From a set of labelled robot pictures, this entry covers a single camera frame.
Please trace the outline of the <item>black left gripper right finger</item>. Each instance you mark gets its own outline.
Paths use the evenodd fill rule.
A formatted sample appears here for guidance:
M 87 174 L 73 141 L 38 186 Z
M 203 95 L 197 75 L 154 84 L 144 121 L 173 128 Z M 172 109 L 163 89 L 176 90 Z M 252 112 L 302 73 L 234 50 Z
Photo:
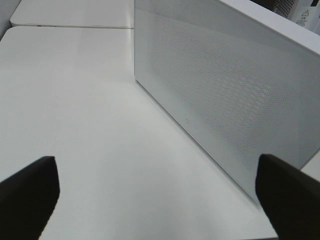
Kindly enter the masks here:
M 272 154 L 261 154 L 255 193 L 278 239 L 320 238 L 319 181 Z

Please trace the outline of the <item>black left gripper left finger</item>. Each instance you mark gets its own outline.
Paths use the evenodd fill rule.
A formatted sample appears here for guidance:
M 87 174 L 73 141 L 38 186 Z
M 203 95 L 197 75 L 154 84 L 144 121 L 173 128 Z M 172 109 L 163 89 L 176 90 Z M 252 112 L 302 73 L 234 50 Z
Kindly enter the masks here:
M 60 196 L 54 156 L 43 156 L 0 182 L 0 238 L 38 240 Z

